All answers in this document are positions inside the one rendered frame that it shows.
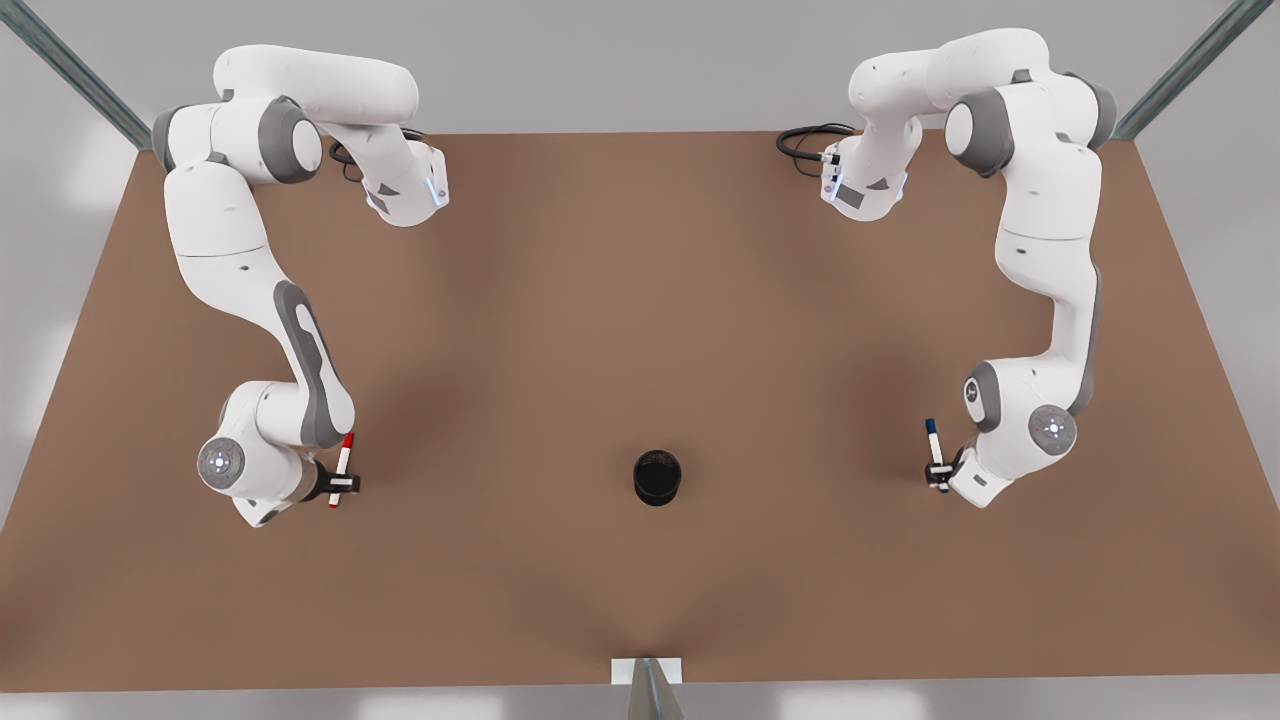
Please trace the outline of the red capped white marker pen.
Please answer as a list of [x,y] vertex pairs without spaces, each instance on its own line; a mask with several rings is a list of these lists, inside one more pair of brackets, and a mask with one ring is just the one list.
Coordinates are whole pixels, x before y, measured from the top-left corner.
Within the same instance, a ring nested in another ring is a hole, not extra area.
[[[352,448],[353,441],[355,441],[355,433],[353,432],[348,432],[346,434],[346,437],[343,438],[343,442],[342,442],[342,446],[340,446],[340,452],[339,452],[338,461],[337,461],[337,465],[335,465],[335,474],[338,474],[338,475],[348,475],[349,455],[351,455],[351,448]],[[328,506],[330,509],[338,507],[339,503],[340,503],[340,496],[342,496],[342,492],[339,492],[338,489],[332,491],[329,493]]]

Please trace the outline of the blue capped white marker pen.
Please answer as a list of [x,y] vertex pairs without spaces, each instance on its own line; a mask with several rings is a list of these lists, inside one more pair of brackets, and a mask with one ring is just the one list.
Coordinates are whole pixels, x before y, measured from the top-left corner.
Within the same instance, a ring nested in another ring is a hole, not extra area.
[[925,480],[931,488],[948,493],[948,479],[954,474],[954,466],[945,461],[933,418],[925,419],[925,433],[931,447],[931,462],[925,465]]

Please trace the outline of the black mesh pen cup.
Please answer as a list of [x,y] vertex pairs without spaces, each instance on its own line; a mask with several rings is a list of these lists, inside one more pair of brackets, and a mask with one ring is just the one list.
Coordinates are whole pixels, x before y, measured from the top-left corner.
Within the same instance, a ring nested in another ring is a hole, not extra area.
[[678,492],[681,479],[678,460],[663,450],[643,454],[634,465],[634,491],[653,507],[669,503]]

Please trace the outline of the silver frame post with foot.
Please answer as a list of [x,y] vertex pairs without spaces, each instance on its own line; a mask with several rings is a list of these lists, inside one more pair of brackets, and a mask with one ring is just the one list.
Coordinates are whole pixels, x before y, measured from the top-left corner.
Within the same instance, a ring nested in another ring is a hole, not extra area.
[[673,692],[682,682],[680,657],[611,660],[611,683],[630,687],[627,720],[685,720]]

